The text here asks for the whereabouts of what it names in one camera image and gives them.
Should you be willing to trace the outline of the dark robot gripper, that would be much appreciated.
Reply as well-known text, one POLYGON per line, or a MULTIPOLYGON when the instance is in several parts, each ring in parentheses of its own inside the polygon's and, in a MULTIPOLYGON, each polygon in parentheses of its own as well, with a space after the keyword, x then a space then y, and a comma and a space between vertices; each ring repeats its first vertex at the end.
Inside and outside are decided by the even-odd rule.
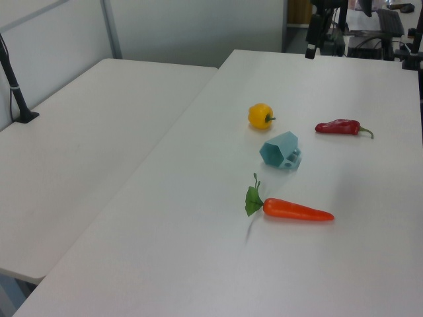
POLYGON ((316 7, 316 14, 311 16, 311 21, 309 23, 306 35, 307 49, 305 57, 307 59, 314 59, 320 40, 320 34, 321 42, 324 42, 332 24, 332 10, 340 7, 340 1, 310 0, 310 3, 316 7))

